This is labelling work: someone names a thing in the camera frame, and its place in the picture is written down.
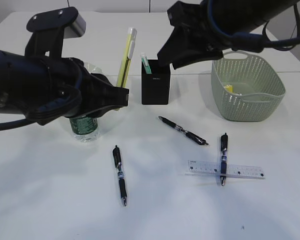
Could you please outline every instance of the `ballpoint pen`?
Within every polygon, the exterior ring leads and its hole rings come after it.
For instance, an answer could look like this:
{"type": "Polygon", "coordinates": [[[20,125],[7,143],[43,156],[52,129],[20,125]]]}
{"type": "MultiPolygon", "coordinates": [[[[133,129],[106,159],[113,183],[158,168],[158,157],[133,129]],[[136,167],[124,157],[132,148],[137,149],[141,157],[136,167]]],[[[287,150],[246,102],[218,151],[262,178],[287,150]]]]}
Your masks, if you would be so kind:
{"type": "MultiPolygon", "coordinates": [[[[222,152],[221,174],[226,174],[226,169],[227,169],[226,153],[228,151],[228,140],[229,140],[229,137],[227,136],[226,133],[221,136],[221,152],[222,152]]],[[[222,184],[222,186],[224,186],[226,176],[220,176],[220,178],[221,178],[221,184],[222,184]]]]}
{"type": "Polygon", "coordinates": [[[146,57],[146,54],[144,52],[141,53],[141,60],[142,60],[146,74],[151,74],[152,71],[150,68],[150,64],[149,64],[148,58],[146,57]]]}
{"type": "Polygon", "coordinates": [[[131,59],[133,56],[135,39],[136,39],[137,30],[133,27],[130,27],[128,30],[128,39],[126,41],[126,46],[124,50],[123,59],[120,66],[119,76],[116,83],[116,86],[125,88],[127,76],[130,69],[131,59]]]}
{"type": "Polygon", "coordinates": [[[125,180],[124,180],[124,174],[122,171],[122,161],[121,161],[120,149],[118,148],[117,145],[115,146],[115,149],[113,150],[113,157],[114,157],[115,167],[118,170],[121,201],[122,201],[122,204],[124,206],[126,206],[127,205],[127,194],[126,194],[126,189],[125,189],[125,180]]]}
{"type": "Polygon", "coordinates": [[[177,125],[176,123],[166,119],[165,117],[161,117],[159,116],[159,119],[164,122],[165,124],[169,125],[170,127],[176,129],[179,132],[182,132],[185,134],[185,136],[187,136],[189,139],[193,140],[194,142],[196,142],[199,145],[209,145],[203,138],[195,135],[192,132],[186,131],[184,130],[181,126],[177,125]]]}

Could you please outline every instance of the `ruler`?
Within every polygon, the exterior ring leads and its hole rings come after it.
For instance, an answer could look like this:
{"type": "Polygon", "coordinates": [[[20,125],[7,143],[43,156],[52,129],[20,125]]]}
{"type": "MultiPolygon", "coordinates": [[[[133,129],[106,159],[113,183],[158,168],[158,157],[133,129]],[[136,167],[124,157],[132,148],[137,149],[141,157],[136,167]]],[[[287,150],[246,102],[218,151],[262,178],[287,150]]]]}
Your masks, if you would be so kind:
{"type": "Polygon", "coordinates": [[[261,167],[257,166],[241,166],[227,164],[226,174],[221,174],[220,162],[205,162],[205,161],[189,161],[190,173],[194,174],[208,174],[215,176],[227,176],[242,179],[265,179],[264,171],[261,167]]]}

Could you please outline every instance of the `pen holder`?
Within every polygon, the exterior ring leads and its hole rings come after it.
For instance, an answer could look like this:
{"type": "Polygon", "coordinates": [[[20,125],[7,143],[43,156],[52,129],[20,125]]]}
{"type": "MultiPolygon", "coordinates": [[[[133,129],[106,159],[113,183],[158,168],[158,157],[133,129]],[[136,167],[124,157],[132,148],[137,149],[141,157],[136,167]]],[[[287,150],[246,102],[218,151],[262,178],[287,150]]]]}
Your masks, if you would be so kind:
{"type": "Polygon", "coordinates": [[[143,105],[167,105],[170,91],[170,66],[161,67],[157,60],[149,60],[152,74],[146,74],[143,64],[141,94],[143,105]]]}

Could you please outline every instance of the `green plastic basket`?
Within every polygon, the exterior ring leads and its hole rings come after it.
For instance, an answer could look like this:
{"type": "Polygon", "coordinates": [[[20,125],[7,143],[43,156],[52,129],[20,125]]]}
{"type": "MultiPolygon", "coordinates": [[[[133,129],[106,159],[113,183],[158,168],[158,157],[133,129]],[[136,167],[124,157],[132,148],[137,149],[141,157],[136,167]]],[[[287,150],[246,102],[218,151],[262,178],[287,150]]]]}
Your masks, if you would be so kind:
{"type": "Polygon", "coordinates": [[[211,84],[216,106],[221,115],[231,121],[263,121],[282,101],[285,87],[264,58],[243,51],[235,53],[247,58],[213,61],[211,84]],[[234,93],[227,91],[226,85],[232,85],[234,93]]]}

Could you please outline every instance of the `yellow object in basket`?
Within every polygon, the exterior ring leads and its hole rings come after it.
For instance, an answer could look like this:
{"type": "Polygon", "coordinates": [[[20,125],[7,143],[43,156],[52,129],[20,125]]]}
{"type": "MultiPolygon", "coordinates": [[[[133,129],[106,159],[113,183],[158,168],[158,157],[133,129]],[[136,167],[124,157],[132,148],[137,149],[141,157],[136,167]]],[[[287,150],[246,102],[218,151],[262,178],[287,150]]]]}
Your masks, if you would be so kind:
{"type": "Polygon", "coordinates": [[[233,86],[232,86],[232,85],[226,85],[226,86],[224,86],[224,88],[225,88],[228,92],[233,93],[233,86]]]}

